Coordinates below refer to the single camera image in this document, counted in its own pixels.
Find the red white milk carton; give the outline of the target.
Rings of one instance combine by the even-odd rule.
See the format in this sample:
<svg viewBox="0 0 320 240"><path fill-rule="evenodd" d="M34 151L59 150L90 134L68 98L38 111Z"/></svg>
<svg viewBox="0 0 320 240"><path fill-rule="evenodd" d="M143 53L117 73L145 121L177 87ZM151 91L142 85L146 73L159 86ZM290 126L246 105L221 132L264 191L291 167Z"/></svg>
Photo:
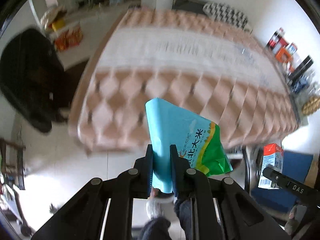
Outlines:
<svg viewBox="0 0 320 240"><path fill-rule="evenodd" d="M264 146L263 150L263 161L261 166L261 173L258 183L258 188L266 190L275 190L279 189L276 183L267 179L263 175L263 170L270 166L277 172L283 171L283 160L284 160L284 151L276 143L268 144Z"/></svg>

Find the teal green rice bag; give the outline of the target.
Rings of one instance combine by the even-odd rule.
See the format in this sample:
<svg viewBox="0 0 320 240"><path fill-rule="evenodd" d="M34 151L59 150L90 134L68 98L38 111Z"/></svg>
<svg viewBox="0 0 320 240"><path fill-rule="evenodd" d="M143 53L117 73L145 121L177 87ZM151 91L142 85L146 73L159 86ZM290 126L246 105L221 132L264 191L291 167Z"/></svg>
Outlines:
<svg viewBox="0 0 320 240"><path fill-rule="evenodd" d="M232 171L215 122L160 98L149 100L145 111L153 149L154 188L172 192L171 145L176 146L178 157L208 177Z"/></svg>

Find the black chair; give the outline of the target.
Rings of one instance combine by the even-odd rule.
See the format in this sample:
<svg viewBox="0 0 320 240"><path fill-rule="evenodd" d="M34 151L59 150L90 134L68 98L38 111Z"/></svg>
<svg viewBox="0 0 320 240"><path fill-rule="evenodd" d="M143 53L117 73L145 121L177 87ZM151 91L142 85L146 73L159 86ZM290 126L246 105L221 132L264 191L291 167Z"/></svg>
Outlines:
<svg viewBox="0 0 320 240"><path fill-rule="evenodd" d="M16 35L2 51L1 92L41 133L49 133L54 122L66 121L60 109L71 103L70 84L54 46L35 28Z"/></svg>

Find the brown checkered table cloth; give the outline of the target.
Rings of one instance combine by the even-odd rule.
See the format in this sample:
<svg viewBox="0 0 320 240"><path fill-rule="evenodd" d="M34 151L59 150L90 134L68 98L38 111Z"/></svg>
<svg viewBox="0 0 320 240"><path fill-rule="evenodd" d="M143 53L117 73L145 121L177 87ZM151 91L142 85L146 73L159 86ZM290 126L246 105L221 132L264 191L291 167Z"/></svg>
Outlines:
<svg viewBox="0 0 320 240"><path fill-rule="evenodd" d="M225 148L283 139L299 126L273 55L252 35L192 12L122 14L82 74L69 135L90 151L144 146L153 98L218 124Z"/></svg>

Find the orange box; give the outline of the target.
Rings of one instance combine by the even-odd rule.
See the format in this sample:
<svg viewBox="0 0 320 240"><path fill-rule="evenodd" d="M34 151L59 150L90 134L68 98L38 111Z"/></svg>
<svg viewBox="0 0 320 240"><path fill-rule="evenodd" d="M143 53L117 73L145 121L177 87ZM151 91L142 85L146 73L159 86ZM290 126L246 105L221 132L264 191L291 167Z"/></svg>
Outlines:
<svg viewBox="0 0 320 240"><path fill-rule="evenodd" d="M292 55L287 51L286 48L282 47L278 50L275 58L280 63L288 63L292 60Z"/></svg>

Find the black cylindrical can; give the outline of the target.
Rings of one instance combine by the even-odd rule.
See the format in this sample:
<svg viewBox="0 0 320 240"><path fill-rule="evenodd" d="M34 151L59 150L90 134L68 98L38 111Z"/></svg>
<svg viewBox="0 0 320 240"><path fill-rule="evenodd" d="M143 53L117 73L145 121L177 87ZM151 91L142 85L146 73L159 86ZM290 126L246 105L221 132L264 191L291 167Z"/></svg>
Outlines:
<svg viewBox="0 0 320 240"><path fill-rule="evenodd" d="M313 65L313 59L308 55L302 63L289 75L290 81L298 80L311 66Z"/></svg>

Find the black white checkered cushion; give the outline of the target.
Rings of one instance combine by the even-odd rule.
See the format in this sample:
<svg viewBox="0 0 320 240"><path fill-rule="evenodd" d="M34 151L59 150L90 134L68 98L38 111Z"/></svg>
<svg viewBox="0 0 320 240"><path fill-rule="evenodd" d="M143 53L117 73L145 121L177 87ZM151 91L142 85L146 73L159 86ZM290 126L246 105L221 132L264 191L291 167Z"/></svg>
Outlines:
<svg viewBox="0 0 320 240"><path fill-rule="evenodd" d="M203 6L203 12L217 22L227 23L243 30L250 27L244 12L225 3L208 2Z"/></svg>

